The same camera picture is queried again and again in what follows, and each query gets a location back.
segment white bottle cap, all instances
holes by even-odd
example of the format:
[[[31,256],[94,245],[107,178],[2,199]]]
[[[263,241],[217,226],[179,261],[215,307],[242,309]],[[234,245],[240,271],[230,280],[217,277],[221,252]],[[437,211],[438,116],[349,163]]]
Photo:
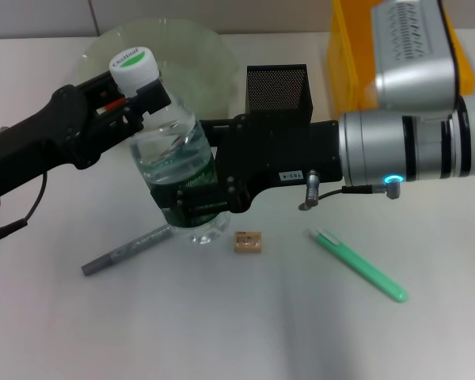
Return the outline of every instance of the white bottle cap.
[[[122,51],[111,59],[109,71],[125,97],[134,97],[138,89],[160,76],[157,61],[147,47]]]

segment green pen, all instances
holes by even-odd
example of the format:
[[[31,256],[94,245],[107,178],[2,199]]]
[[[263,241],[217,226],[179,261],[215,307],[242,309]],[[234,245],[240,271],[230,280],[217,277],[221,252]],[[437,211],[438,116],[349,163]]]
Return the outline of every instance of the green pen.
[[[310,237],[394,301],[406,302],[409,299],[409,295],[405,289],[381,273],[357,253],[349,249],[327,230],[310,229]]]

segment table surface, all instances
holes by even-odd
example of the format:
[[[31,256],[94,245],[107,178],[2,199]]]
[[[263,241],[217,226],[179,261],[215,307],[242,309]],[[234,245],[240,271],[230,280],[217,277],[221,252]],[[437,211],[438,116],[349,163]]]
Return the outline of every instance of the table surface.
[[[475,67],[475,30],[458,32]],[[242,64],[306,63],[313,121],[329,118],[325,33],[225,36]],[[0,127],[43,107],[93,38],[0,40]],[[323,184],[321,192],[341,184]],[[23,216],[34,180],[2,198]],[[63,166],[28,228],[0,241],[0,379],[475,380],[475,177],[405,184],[401,198],[263,192],[228,236],[169,241],[90,278],[80,266],[163,224],[120,145]],[[405,287],[391,302],[311,242],[323,226]],[[264,251],[231,250],[260,230]]]

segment yellow box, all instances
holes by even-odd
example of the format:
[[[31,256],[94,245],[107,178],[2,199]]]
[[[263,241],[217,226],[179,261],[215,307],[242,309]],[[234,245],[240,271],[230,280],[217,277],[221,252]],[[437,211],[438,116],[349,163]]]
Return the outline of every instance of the yellow box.
[[[377,107],[376,100],[367,95],[367,87],[374,82],[375,76],[371,8],[381,2],[382,0],[332,0],[327,70],[334,103],[334,119],[343,112]],[[446,19],[458,60],[461,95],[469,95],[473,93],[475,77],[449,17]]]

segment black mesh pen holder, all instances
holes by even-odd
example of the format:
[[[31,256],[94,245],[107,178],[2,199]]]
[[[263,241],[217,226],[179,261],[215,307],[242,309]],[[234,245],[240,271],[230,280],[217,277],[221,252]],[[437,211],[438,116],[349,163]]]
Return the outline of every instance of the black mesh pen holder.
[[[308,125],[314,107],[306,65],[248,66],[246,113],[255,125]]]

